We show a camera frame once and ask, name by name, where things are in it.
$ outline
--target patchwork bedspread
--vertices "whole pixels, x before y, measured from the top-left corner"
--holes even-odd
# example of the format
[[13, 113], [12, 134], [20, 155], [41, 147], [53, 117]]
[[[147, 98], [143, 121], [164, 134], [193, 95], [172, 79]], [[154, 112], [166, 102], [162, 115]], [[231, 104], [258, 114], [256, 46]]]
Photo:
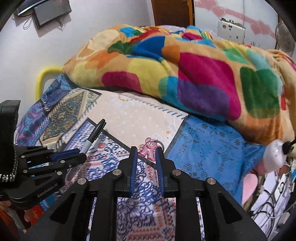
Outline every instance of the patchwork bedspread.
[[[146, 145], [162, 146], [165, 156], [194, 178], [216, 178], [239, 203], [242, 179], [265, 150], [245, 142], [224, 122], [196, 118], [138, 93], [78, 88], [63, 74], [22, 118], [15, 142], [59, 151], [81, 148], [102, 118], [106, 128], [87, 161], [72, 181], [40, 205], [46, 211], [80, 177], [94, 180], [116, 169], [136, 146], [138, 181], [131, 199], [118, 199], [117, 240], [174, 240], [175, 199], [161, 197], [157, 172], [146, 164], [155, 155]], [[204, 238], [201, 211], [200, 221]]]
[[294, 138], [295, 70], [277, 50], [213, 40], [194, 26], [177, 32], [115, 26], [64, 65], [78, 86], [126, 87], [187, 113], [228, 120], [246, 140], [264, 145]]

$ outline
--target white bottle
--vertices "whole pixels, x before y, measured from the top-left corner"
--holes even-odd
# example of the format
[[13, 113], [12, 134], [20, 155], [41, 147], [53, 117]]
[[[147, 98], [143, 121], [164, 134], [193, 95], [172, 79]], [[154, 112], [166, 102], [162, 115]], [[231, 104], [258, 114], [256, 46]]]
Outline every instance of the white bottle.
[[292, 142], [283, 143], [281, 140], [274, 140], [269, 143], [263, 154], [263, 159], [254, 168], [258, 176], [263, 176], [281, 168], [287, 158], [287, 154], [293, 150], [292, 145], [296, 143], [296, 139]]

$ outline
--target cartoon figurine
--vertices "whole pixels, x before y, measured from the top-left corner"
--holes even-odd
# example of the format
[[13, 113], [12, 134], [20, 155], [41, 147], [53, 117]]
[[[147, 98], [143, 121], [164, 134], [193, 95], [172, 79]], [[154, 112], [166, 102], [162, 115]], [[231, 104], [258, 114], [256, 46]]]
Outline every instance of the cartoon figurine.
[[138, 154], [142, 157], [146, 157], [150, 161], [155, 161], [155, 149], [157, 148], [157, 143], [160, 143], [162, 149], [164, 150], [164, 145], [156, 139], [151, 139], [150, 137], [147, 137], [145, 140], [145, 145], [140, 145], [140, 151]]

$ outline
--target magenta spot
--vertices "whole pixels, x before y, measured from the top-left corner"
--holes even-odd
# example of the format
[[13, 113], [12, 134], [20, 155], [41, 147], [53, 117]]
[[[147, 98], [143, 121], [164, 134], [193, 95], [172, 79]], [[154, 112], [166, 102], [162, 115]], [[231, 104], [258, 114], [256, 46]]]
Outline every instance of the magenta spot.
[[[204, 102], [199, 100], [199, 106], [203, 110], [208, 109], [207, 114], [223, 114], [229, 120], [237, 120], [240, 117], [241, 105], [234, 75], [227, 63], [205, 56], [181, 53], [178, 66], [178, 98], [183, 105], [196, 109], [190, 103], [193, 102], [194, 96], [203, 96]], [[190, 82], [191, 86], [195, 87], [188, 89], [188, 84], [182, 83], [181, 80]]]
[[193, 34], [193, 33], [184, 33], [183, 36], [188, 38], [189, 40], [203, 39], [200, 35]]
[[139, 78], [133, 73], [107, 72], [102, 76], [102, 83], [105, 86], [120, 86], [142, 93]]

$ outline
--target white electronic device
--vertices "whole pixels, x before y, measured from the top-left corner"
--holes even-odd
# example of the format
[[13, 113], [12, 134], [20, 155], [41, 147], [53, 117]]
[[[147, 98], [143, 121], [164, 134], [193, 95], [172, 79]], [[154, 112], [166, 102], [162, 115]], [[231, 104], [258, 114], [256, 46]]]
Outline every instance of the white electronic device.
[[225, 39], [238, 44], [244, 43], [246, 29], [233, 20], [227, 21], [224, 18], [218, 21], [218, 39]]

